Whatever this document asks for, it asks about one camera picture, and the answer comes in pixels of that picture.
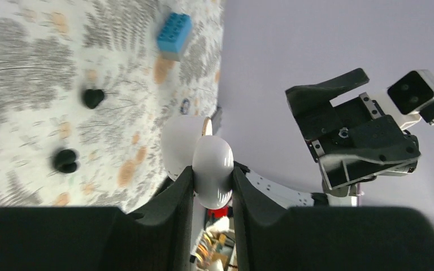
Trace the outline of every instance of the lego brick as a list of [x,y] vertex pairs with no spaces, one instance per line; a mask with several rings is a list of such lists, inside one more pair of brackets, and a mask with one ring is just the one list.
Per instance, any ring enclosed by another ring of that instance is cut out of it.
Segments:
[[192,22],[187,14],[171,13],[157,37],[160,51],[179,53],[192,30]]
[[189,45],[190,40],[192,40],[192,37],[193,37],[192,32],[190,32],[189,35],[187,36],[187,39],[185,39],[185,42],[182,45],[182,49],[180,50],[180,52],[174,53],[174,52],[169,52],[169,51],[160,51],[161,56],[165,59],[168,59],[168,60],[180,62],[182,60],[182,58],[184,57],[185,50],[186,50],[187,46]]

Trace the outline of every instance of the fern-patterned fabric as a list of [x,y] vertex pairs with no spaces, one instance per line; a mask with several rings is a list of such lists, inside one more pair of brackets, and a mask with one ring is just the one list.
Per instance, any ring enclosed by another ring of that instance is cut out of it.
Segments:
[[[146,203],[166,176],[160,130],[216,109],[225,0],[0,0],[0,206]],[[189,14],[181,62],[155,37]],[[83,89],[102,89],[94,110]],[[79,169],[51,167],[59,148]]]

